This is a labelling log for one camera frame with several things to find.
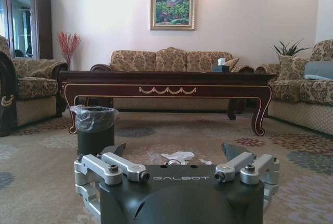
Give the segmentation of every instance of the glass cabinet door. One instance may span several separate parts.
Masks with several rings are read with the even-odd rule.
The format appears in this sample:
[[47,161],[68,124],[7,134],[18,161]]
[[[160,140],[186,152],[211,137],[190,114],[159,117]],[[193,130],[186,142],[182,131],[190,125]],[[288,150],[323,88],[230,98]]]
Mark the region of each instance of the glass cabinet door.
[[0,0],[0,35],[9,40],[6,0]]
[[7,0],[12,57],[37,58],[34,0]]

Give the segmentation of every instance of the patterned carpet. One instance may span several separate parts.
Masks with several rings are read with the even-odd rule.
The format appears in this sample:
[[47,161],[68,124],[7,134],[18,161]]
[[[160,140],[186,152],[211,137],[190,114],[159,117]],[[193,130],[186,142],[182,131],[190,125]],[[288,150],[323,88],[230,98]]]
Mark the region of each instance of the patterned carpet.
[[[333,223],[333,136],[265,119],[264,137],[253,134],[251,114],[121,113],[116,143],[124,157],[143,164],[159,154],[192,151],[199,159],[226,162],[221,144],[275,155],[280,188],[264,223]],[[0,223],[98,223],[74,191],[76,136],[70,118],[49,119],[0,139]]]

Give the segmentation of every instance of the bolt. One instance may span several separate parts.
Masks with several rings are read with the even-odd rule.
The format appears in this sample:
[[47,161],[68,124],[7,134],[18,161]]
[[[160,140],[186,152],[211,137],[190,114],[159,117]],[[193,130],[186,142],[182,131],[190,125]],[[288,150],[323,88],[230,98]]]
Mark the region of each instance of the bolt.
[[216,172],[214,174],[214,177],[217,181],[223,181],[225,179],[225,176],[223,173],[220,173],[220,172]]
[[143,172],[141,172],[140,175],[139,175],[139,181],[140,181],[140,182],[147,182],[147,181],[149,180],[149,177],[150,177],[149,173],[143,171]]
[[255,166],[252,165],[252,164],[248,164],[248,165],[245,166],[245,169],[246,169],[247,172],[254,172]]
[[118,172],[118,166],[117,165],[109,165],[109,170],[113,173]]

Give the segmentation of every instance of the wooden cabinet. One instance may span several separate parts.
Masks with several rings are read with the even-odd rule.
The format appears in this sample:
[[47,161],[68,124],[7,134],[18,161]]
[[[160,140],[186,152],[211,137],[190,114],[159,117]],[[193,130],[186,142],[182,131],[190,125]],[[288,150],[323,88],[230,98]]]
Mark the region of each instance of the wooden cabinet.
[[11,58],[52,59],[50,0],[0,0],[0,35]]

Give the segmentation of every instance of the dark wooden coffee table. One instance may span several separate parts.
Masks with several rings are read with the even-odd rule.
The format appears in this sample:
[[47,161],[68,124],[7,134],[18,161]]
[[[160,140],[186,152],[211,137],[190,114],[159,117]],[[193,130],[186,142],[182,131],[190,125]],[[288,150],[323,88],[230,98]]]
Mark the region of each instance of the dark wooden coffee table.
[[[273,74],[219,72],[91,72],[62,71],[59,85],[68,107],[79,97],[146,97],[146,98],[230,98],[228,117],[234,114],[238,98],[257,99],[252,117],[252,129],[264,135],[264,113],[271,101],[272,90],[267,85]],[[75,115],[71,112],[70,133],[76,133]]]

